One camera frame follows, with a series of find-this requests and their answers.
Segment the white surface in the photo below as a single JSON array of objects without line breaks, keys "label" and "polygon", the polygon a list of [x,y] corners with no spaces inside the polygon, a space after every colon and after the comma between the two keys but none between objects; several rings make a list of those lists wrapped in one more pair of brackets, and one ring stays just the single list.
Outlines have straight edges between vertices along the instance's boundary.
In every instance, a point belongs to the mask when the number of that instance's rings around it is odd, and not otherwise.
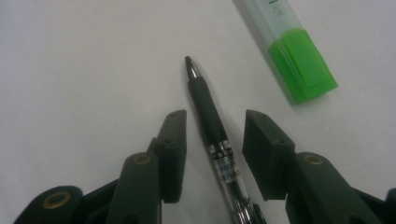
[{"label": "white surface", "polygon": [[[182,197],[163,223],[230,219],[199,137],[184,56],[204,70],[234,150],[245,112],[268,114],[296,150],[328,158],[348,183],[383,199],[396,187],[396,1],[292,0],[339,88],[293,105],[233,1],[0,2],[0,217],[11,223],[39,193],[91,192],[145,151],[165,116],[188,111]],[[247,191],[269,224],[288,223]]]}]

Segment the ballpoint pen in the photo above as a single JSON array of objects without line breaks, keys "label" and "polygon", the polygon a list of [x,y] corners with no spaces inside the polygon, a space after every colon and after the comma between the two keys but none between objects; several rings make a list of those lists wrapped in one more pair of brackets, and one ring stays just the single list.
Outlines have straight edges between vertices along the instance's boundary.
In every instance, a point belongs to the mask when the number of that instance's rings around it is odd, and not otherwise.
[{"label": "ballpoint pen", "polygon": [[265,42],[296,103],[337,87],[332,74],[287,0],[239,0]]},{"label": "ballpoint pen", "polygon": [[234,159],[233,149],[213,103],[209,88],[190,57],[186,57],[189,91],[205,135],[207,148],[217,170],[219,182],[231,207],[233,221],[264,224],[260,207],[251,206]]}]

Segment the green highlighter cap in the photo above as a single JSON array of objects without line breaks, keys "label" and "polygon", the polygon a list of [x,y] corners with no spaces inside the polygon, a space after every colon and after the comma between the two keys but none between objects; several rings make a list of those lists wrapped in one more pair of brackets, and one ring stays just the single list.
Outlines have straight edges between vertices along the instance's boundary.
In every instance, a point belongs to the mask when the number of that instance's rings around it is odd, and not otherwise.
[{"label": "green highlighter cap", "polygon": [[288,30],[268,50],[297,104],[337,88],[306,30]]}]

